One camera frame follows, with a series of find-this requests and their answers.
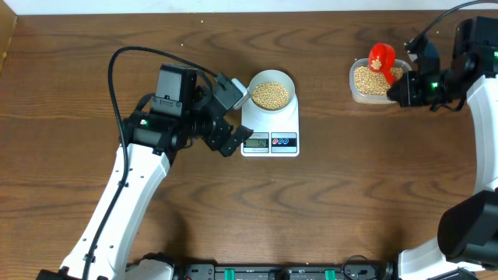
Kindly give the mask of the red measuring scoop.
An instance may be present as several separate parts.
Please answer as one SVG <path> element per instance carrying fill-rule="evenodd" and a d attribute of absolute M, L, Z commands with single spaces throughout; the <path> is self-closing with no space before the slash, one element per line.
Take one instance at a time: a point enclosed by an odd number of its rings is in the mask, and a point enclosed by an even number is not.
<path fill-rule="evenodd" d="M 394 63 L 395 50 L 391 45 L 377 43 L 372 46 L 368 57 L 368 67 L 372 72 L 381 73 L 390 86 L 395 81 L 395 76 L 391 73 Z"/>

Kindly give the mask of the pile of soybeans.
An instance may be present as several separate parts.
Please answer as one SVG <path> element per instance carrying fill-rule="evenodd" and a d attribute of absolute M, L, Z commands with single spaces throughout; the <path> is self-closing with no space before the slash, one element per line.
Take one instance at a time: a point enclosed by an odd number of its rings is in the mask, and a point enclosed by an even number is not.
<path fill-rule="evenodd" d="M 349 72 L 349 84 L 353 95 L 358 97 L 385 98 L 391 88 L 381 73 L 369 69 L 367 58 L 353 63 Z"/>

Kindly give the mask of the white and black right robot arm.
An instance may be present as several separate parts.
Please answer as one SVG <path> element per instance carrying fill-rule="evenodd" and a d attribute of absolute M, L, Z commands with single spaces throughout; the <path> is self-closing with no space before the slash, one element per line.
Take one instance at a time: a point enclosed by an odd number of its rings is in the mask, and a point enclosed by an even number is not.
<path fill-rule="evenodd" d="M 432 112 L 456 100 L 470 108 L 475 130 L 476 179 L 470 198 L 448 209 L 437 235 L 398 255 L 395 279 L 474 279 L 497 269 L 497 20 L 476 16 L 455 33 L 451 66 L 441 69 L 425 34 L 406 43 L 415 71 L 387 92 L 401 107 L 428 106 Z"/>

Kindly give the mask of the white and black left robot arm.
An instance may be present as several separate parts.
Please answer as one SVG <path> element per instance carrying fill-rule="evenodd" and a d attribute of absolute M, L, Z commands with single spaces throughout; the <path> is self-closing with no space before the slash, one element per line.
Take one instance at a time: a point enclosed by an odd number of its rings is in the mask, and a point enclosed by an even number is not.
<path fill-rule="evenodd" d="M 165 64 L 154 93 L 143 96 L 121 122 L 121 144 L 113 174 L 81 239 L 58 271 L 42 270 L 39 279 L 177 278 L 174 263 L 148 254 L 136 266 L 128 257 L 143 216 L 174 158 L 200 138 L 222 156 L 231 156 L 252 131 L 225 120 L 249 99 L 247 88 L 223 73 L 214 82 L 198 68 Z"/>

